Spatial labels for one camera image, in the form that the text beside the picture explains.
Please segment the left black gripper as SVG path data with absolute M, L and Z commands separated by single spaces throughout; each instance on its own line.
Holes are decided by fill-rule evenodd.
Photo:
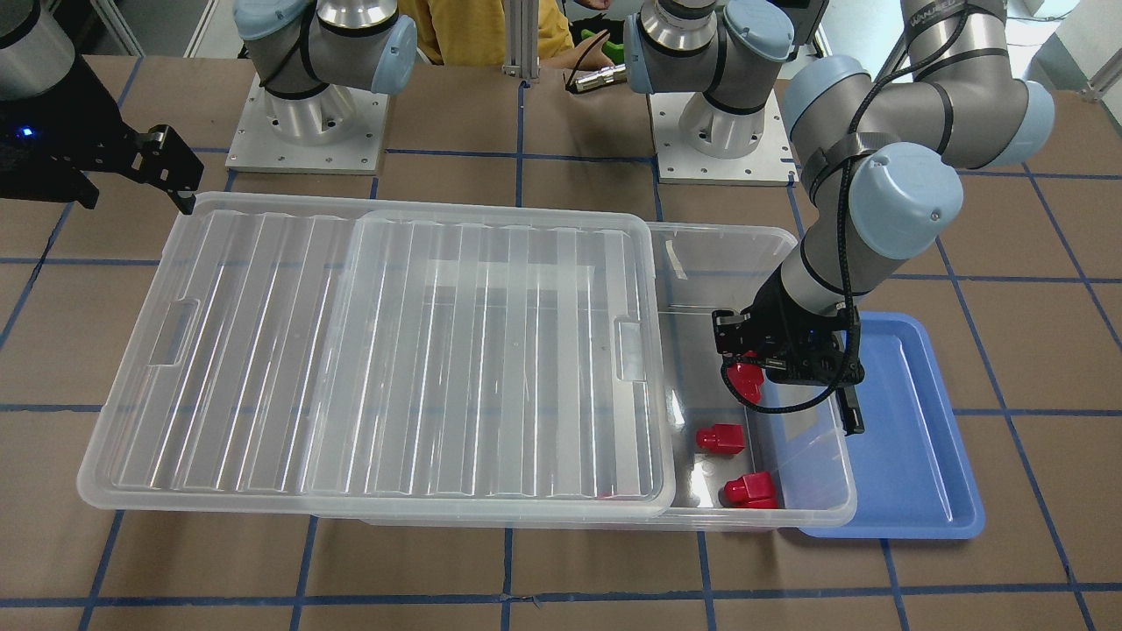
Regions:
M 857 385 L 864 379 L 859 346 L 846 358 L 845 333 L 861 331 L 861 316 L 848 308 L 818 316 L 790 296 L 781 271 L 763 284 L 749 307 L 714 310 L 714 347 L 729 358 L 767 358 L 783 363 L 767 371 L 780 384 L 828 385 L 839 374 L 836 394 L 842 411 L 857 413 Z

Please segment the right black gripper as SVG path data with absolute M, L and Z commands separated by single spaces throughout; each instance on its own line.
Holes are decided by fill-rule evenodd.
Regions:
M 88 61 L 77 57 L 43 95 L 3 103 L 1 195 L 93 207 L 99 191 L 88 171 L 159 188 L 181 214 L 191 216 L 204 167 L 172 125 L 135 132 Z

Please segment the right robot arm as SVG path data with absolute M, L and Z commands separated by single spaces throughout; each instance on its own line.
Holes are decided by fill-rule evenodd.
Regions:
M 294 103 L 344 89 L 398 95 L 417 57 L 416 24 L 395 1 L 237 1 L 232 17 L 284 138 Z M 3 3 L 4 199 L 93 209 L 89 172 L 157 188 L 194 211 L 202 162 L 168 124 L 125 124 L 114 97 L 39 1 Z

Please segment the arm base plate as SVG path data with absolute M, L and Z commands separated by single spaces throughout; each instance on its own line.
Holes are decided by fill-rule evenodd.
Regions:
M 226 165 L 240 173 L 376 175 L 389 103 L 340 85 L 285 100 L 252 79 Z
M 701 93 L 649 97 L 650 130 L 662 183 L 689 185 L 788 185 L 798 182 L 778 97 L 764 108 L 733 115 Z

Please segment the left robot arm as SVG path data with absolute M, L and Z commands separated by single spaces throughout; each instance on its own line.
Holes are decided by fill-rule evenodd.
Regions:
M 909 67 L 874 79 L 831 55 L 798 71 L 781 116 L 819 216 L 749 307 L 712 312 L 721 379 L 766 413 L 763 379 L 818 385 L 793 413 L 864 379 L 857 303 L 922 254 L 962 211 L 962 170 L 1004 167 L 1043 147 L 1054 97 L 1014 77 L 1005 1 L 903 1 Z M 795 48 L 770 1 L 646 1 L 622 27 L 629 86 L 691 92 L 690 143 L 741 156 Z

